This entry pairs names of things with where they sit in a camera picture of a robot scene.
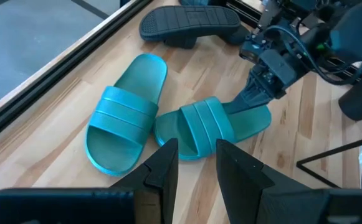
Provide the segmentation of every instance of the slide sandal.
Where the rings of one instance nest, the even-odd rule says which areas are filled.
[[[220,5],[219,1],[215,0],[179,0],[179,3],[182,6],[218,6]],[[243,44],[245,37],[250,35],[250,31],[240,25],[239,28],[231,34],[222,34],[219,37],[228,44],[231,45],[241,45]]]
[[[145,41],[190,49],[197,37],[233,33],[240,25],[236,12],[221,6],[163,6],[147,13],[139,32]]]
[[[263,131],[270,122],[266,105],[226,114],[223,104],[212,96],[159,116],[154,132],[160,146],[178,138],[179,158],[191,161],[214,154],[217,139],[237,143]]]
[[[167,76],[165,61],[137,56],[114,86],[106,87],[85,138],[92,164],[108,175],[132,169],[146,144]]]

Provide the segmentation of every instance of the metal frame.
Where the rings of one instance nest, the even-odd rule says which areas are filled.
[[[71,1],[76,3],[77,5],[79,5],[83,9],[91,12],[95,16],[100,17],[101,19],[107,19],[110,16],[110,15],[104,13],[103,11],[101,11],[100,9],[96,8],[95,6],[87,3],[86,1],[83,1],[83,0],[71,0]]]
[[[262,16],[262,12],[258,11],[254,7],[238,0],[227,0],[226,6],[230,9],[233,9],[238,13],[241,21],[247,25],[257,28],[257,25]]]
[[[118,29],[126,24],[135,14],[142,10],[152,0],[132,0],[116,18],[102,27],[93,36],[80,44],[71,53],[57,62],[52,68],[41,76],[35,83],[28,86],[20,94],[0,107],[0,132],[11,124],[26,109],[35,103],[41,96],[61,81],[73,68],[82,62],[96,48],[103,44]]]
[[[359,146],[362,146],[362,139],[359,140],[359,141],[356,141],[356,142],[353,142],[353,143],[350,143],[350,144],[347,144],[347,145],[344,145],[344,146],[340,146],[336,149],[332,149],[332,150],[329,150],[329,151],[326,151],[326,152],[323,152],[323,153],[319,153],[315,156],[311,156],[311,157],[308,157],[306,159],[302,159],[300,161],[297,161],[296,163],[296,166],[301,169],[302,171],[306,172],[307,174],[311,175],[312,177],[314,177],[315,179],[323,182],[324,184],[327,184],[329,185],[330,187],[335,187],[335,188],[340,188],[339,186],[337,186],[336,184],[334,184],[333,182],[331,182],[330,180],[320,176],[319,174],[317,174],[316,172],[310,170],[309,168],[305,167],[304,164],[308,163],[308,162],[312,162],[312,161],[315,161],[315,160],[318,160],[318,159],[322,159],[322,158],[325,158],[325,157],[328,157],[328,156],[331,156],[331,155],[334,155],[334,154],[338,154],[338,153],[341,153],[341,152],[345,152],[347,150],[350,150],[350,149],[354,149],[356,147],[359,147]]]

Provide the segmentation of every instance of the wooden table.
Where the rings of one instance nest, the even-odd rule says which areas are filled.
[[[87,159],[85,126],[103,89],[114,84],[139,54],[151,52],[168,64],[158,114],[212,95],[229,101],[241,91],[253,65],[238,56],[238,47],[219,37],[200,37],[192,50],[140,39],[142,17],[170,4],[178,2],[154,0],[0,134],[0,189],[106,187],[118,181]],[[346,88],[331,86],[314,73],[307,75],[281,100],[269,104],[270,127],[237,145],[303,184],[326,187],[298,170],[295,162],[362,138],[362,122],[345,117],[337,103]],[[157,148],[151,136],[138,163]],[[359,187],[358,153],[350,150],[307,166],[340,186]],[[215,164],[215,156],[179,162],[174,223],[229,222]]]

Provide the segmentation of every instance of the metal stand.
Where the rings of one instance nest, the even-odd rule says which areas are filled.
[[[326,178],[320,176],[319,174],[317,174],[316,172],[308,169],[307,167],[304,166],[304,164],[306,164],[308,162],[315,161],[317,159],[322,159],[322,158],[325,158],[325,157],[328,157],[328,156],[331,156],[331,155],[334,155],[334,154],[338,154],[340,152],[344,152],[344,151],[347,151],[347,150],[350,150],[350,149],[354,149],[354,148],[356,148],[358,146],[362,146],[362,139],[359,140],[359,141],[356,141],[356,142],[353,142],[353,143],[338,147],[336,149],[332,149],[332,150],[329,150],[327,152],[319,153],[319,154],[317,154],[315,156],[311,156],[311,157],[308,157],[306,159],[302,159],[300,161],[297,161],[296,166],[299,169],[301,169],[302,171],[304,171],[304,172],[308,173],[309,175],[311,175],[312,177],[314,177],[315,179],[323,182],[324,184],[327,184],[330,187],[340,188],[339,186],[337,186],[333,182],[329,181],[328,179],[326,179]]]

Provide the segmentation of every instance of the black cable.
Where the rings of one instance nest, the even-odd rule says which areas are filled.
[[[307,50],[307,48],[305,47],[305,44],[290,30],[282,27],[282,26],[278,26],[278,25],[274,25],[274,26],[270,26],[268,27],[264,32],[268,32],[269,30],[281,30],[283,32],[285,32],[286,34],[288,34],[294,41],[296,41],[296,43],[298,44],[298,46],[300,46],[300,48],[304,51],[305,56],[309,59],[309,61],[311,62],[312,66],[314,67],[314,69],[316,70],[316,72],[319,74],[319,76],[322,77],[322,79],[324,79],[324,81],[332,84],[332,85],[347,85],[347,84],[351,84],[353,83],[361,74],[362,74],[362,64],[359,67],[359,69],[357,69],[356,73],[347,78],[346,80],[334,80],[332,78],[330,78],[328,75],[326,75],[325,73],[323,73],[323,71],[319,68],[319,66],[317,65],[317,63],[315,62],[315,60],[313,59],[313,57],[311,56],[311,54],[309,53],[309,51]]]
[[[332,72],[326,72],[325,74],[337,74],[337,73],[340,73],[340,72],[345,72],[347,71],[352,65],[351,64],[344,64],[344,65],[341,65],[339,67],[337,67],[336,65],[331,65],[330,67],[324,67],[322,65],[322,67],[326,70],[333,70]]]
[[[292,46],[291,46],[291,44],[292,43],[294,43],[294,42],[292,42],[292,43],[289,43],[288,42],[288,40],[287,40],[287,38],[285,37],[285,34],[281,34],[281,36],[282,36],[282,42],[283,42],[283,44],[284,44],[284,46],[286,47],[286,49],[287,49],[287,51],[289,52],[289,54],[290,55],[292,55],[292,56],[294,56],[297,60],[300,60],[300,58],[297,56],[297,54],[294,52],[294,50],[292,49]],[[306,65],[304,62],[301,62],[302,63],[302,65],[305,67],[305,69],[307,69],[307,70],[312,70],[311,68],[309,68],[309,66],[308,65]],[[348,65],[348,64],[346,64],[346,65],[342,65],[342,66],[340,66],[340,67],[336,67],[336,66],[333,66],[333,68],[325,68],[326,70],[334,70],[334,71],[332,71],[332,72],[326,72],[325,74],[327,74],[327,75],[331,75],[331,74],[337,74],[337,73],[341,73],[341,72],[345,72],[345,71],[347,71],[347,69],[349,69],[349,67],[350,67],[351,65]]]
[[[300,33],[300,25],[303,22],[303,19],[300,19],[300,21],[297,23],[297,25],[295,26],[295,32],[297,33],[297,35],[300,37],[301,33]]]

